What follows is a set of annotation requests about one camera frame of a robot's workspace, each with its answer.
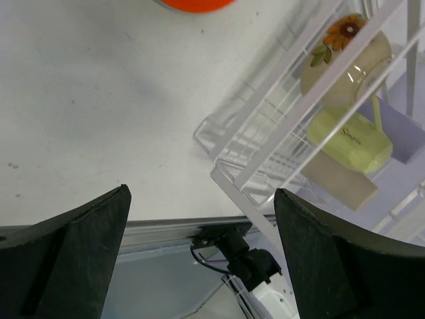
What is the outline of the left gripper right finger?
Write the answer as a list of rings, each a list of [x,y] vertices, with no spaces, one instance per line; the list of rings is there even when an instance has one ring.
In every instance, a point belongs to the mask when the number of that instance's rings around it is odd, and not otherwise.
[[[424,247],[378,235],[287,189],[274,211],[300,318],[423,318]]]

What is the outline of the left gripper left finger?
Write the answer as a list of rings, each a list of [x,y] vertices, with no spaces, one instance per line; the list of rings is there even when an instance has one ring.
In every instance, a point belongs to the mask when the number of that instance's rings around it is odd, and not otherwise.
[[[121,185],[1,235],[2,318],[100,318],[131,204]]]

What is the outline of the beige plastic cup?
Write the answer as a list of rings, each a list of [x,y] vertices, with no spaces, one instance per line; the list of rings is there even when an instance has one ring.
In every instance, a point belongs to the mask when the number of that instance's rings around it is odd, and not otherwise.
[[[365,175],[347,169],[322,151],[300,173],[353,211],[361,210],[379,192]]]

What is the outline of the light green mug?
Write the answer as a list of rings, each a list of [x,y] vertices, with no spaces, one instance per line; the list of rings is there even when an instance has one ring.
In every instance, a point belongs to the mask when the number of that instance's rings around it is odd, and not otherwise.
[[[322,147],[323,152],[347,169],[363,174],[380,169],[393,152],[393,144],[383,130],[378,97],[373,96],[371,103],[372,120],[353,113]],[[311,121],[307,139],[320,144],[347,112],[348,109],[342,107],[324,107]]]

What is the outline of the orange plate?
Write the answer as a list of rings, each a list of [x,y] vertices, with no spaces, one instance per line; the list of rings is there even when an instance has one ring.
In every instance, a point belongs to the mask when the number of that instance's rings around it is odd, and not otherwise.
[[[212,13],[233,4],[235,0],[158,0],[157,3],[184,13]]]

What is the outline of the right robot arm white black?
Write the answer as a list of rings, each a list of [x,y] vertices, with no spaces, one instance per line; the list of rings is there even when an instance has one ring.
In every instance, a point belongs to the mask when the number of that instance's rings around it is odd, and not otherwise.
[[[282,268],[264,249],[251,249],[244,236],[251,224],[203,227],[193,239],[190,252],[195,261],[215,272],[238,278],[272,318],[299,318],[295,297],[282,274]],[[216,247],[227,262],[227,269],[216,268],[196,253]]]

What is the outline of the aluminium mounting rail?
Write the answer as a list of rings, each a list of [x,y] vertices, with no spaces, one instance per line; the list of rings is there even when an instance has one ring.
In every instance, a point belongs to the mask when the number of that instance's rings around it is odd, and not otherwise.
[[[249,223],[252,226],[247,230],[247,235],[260,233],[269,242],[281,247],[276,217],[274,215],[264,217],[265,220],[260,223],[254,223],[245,216],[129,221],[122,237],[119,254],[188,245],[204,228]]]

